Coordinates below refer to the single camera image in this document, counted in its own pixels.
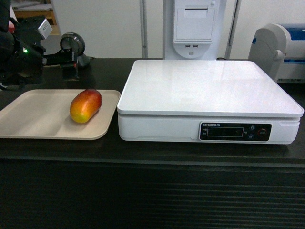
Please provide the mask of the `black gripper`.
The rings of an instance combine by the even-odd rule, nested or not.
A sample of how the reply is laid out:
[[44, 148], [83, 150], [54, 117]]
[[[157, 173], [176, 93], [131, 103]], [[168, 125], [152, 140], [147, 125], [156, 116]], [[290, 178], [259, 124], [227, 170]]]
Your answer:
[[37, 80], [42, 75], [44, 66], [59, 65], [62, 68], [64, 80], [78, 80], [78, 65], [76, 55], [72, 49], [60, 49], [53, 54], [45, 54], [46, 49], [41, 45], [42, 37], [38, 33], [38, 27], [44, 16], [35, 16], [23, 19], [15, 24], [13, 33], [15, 38], [17, 74]]

